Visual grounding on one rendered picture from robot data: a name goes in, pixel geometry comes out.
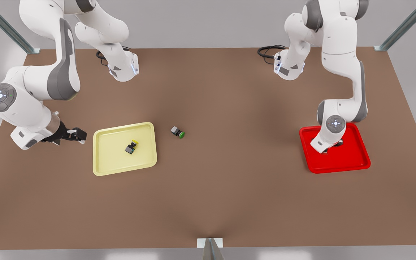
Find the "red tray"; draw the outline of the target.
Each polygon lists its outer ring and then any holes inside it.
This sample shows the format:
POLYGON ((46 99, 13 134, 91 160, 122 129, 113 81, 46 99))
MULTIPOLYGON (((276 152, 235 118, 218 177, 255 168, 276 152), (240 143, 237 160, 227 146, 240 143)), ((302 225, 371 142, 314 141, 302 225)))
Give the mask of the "red tray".
POLYGON ((311 146, 311 140, 319 130, 320 126, 309 126, 299 130, 306 163, 311 172, 332 173, 370 168, 370 158, 355 124, 347 124, 342 145, 329 148, 327 153, 319 153, 311 146))

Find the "silver frame post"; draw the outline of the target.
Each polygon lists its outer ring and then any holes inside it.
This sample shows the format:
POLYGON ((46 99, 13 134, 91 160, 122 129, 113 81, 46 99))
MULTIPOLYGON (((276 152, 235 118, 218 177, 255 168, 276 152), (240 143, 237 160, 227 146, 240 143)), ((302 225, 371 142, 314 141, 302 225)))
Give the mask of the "silver frame post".
POLYGON ((224 260, 220 251, 223 248, 222 238, 198 238, 197 247, 203 248, 202 260, 224 260))
POLYGON ((8 23, 5 18, 3 18, 0 14, 0 29, 7 34, 20 48, 25 51, 26 54, 38 54, 40 53, 40 49, 35 49, 31 46, 28 41, 23 38, 18 31, 13 28, 10 23, 8 23))
POLYGON ((374 46, 378 52, 386 52, 390 49, 414 24, 416 23, 416 8, 409 16, 396 28, 393 33, 386 38, 380 45, 374 46))

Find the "yellow tray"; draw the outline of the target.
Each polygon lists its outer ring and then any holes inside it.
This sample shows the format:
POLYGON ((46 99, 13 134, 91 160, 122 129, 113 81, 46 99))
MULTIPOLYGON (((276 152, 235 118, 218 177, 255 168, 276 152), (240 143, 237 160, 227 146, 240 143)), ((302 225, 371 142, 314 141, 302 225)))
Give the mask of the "yellow tray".
POLYGON ((155 128, 150 122, 102 129, 94 134, 92 165, 96 176, 149 168, 156 163, 155 128), (125 148, 132 140, 139 144, 129 154, 125 148))

